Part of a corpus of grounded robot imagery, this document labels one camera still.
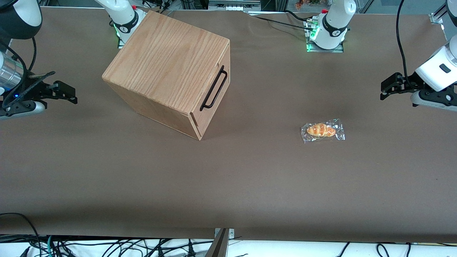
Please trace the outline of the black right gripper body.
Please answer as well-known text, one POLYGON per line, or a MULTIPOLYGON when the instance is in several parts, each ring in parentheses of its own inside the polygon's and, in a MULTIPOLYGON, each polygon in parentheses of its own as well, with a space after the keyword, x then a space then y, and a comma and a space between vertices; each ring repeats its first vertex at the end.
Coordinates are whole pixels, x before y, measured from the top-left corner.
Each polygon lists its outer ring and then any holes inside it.
POLYGON ((4 107, 11 107, 20 101, 54 99, 54 93, 45 83, 46 77, 25 78, 23 83, 4 94, 4 107))

